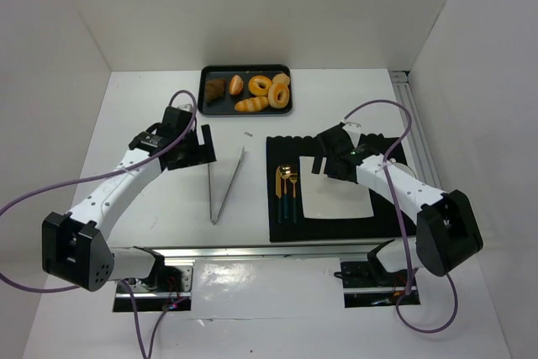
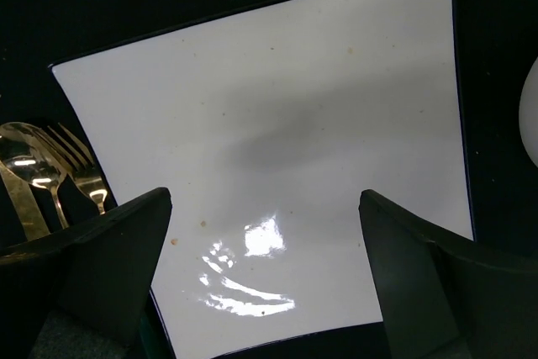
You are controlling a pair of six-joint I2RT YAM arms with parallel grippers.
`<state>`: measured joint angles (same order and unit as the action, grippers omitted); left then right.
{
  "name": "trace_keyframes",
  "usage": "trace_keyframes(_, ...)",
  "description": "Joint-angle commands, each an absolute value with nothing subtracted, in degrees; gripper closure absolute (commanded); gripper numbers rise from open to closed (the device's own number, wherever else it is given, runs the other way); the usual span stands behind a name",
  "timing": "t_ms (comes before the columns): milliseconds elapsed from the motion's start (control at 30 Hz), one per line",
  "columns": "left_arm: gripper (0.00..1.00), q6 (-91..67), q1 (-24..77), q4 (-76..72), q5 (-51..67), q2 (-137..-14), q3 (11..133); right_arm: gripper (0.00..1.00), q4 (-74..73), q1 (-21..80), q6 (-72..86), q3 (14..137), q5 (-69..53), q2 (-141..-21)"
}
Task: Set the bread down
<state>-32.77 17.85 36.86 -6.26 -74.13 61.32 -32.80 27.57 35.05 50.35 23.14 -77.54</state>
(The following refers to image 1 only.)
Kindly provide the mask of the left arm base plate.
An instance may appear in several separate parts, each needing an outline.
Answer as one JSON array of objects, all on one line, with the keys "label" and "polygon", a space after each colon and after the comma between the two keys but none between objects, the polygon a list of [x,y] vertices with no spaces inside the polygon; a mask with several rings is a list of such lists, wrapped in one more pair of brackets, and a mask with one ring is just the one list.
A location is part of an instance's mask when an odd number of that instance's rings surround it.
[{"label": "left arm base plate", "polygon": [[157,283],[150,286],[130,278],[127,284],[141,313],[158,313],[163,309],[187,312],[192,307],[193,274],[194,261],[167,260]]}]

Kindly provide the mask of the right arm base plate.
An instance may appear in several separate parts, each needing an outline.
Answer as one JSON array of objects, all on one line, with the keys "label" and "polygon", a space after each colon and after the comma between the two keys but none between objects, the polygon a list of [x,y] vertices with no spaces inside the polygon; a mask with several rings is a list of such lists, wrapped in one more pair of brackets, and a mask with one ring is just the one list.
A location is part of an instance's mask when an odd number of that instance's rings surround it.
[{"label": "right arm base plate", "polygon": [[417,283],[405,294],[407,271],[374,274],[366,261],[342,261],[334,277],[341,280],[346,309],[420,305]]}]

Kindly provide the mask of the metal tongs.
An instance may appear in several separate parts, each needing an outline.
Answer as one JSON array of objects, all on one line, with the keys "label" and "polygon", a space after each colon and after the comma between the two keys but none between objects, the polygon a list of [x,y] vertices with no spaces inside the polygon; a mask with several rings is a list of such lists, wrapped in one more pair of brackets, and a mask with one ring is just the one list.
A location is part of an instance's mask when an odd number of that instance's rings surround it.
[{"label": "metal tongs", "polygon": [[209,163],[208,171],[208,208],[209,219],[213,225],[219,222],[221,214],[240,172],[245,158],[245,147],[237,148],[232,155]]}]

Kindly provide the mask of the brown chocolate croissant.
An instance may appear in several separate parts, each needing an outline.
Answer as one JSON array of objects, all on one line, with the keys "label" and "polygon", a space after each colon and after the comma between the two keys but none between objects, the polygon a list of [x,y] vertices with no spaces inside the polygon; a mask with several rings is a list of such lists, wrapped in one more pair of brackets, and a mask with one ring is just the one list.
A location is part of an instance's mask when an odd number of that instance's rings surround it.
[{"label": "brown chocolate croissant", "polygon": [[225,78],[215,78],[206,81],[204,87],[204,102],[207,104],[212,103],[224,96],[226,92],[227,81]]}]

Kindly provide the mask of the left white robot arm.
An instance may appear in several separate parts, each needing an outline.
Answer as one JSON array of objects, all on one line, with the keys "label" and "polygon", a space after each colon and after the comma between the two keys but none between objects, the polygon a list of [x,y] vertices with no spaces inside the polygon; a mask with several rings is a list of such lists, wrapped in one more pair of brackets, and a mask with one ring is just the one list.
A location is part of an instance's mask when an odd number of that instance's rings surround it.
[{"label": "left white robot arm", "polygon": [[65,214],[51,213],[42,224],[45,272],[87,291],[106,282],[136,279],[155,289],[173,270],[163,255],[146,247],[111,248],[108,237],[124,211],[163,172],[216,160],[209,125],[195,130],[194,114],[168,106],[161,122],[129,143],[113,177]]}]

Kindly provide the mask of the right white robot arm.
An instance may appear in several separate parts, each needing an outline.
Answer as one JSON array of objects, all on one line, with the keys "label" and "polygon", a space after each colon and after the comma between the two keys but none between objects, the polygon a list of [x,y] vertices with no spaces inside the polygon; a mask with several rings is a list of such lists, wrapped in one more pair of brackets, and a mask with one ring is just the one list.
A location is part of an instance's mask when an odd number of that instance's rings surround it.
[{"label": "right white robot arm", "polygon": [[361,128],[340,123],[316,136],[312,172],[353,182],[393,204],[398,219],[412,220],[416,232],[371,250],[367,262],[380,276],[424,268],[444,277],[483,248],[468,196],[429,186],[360,141]]}]

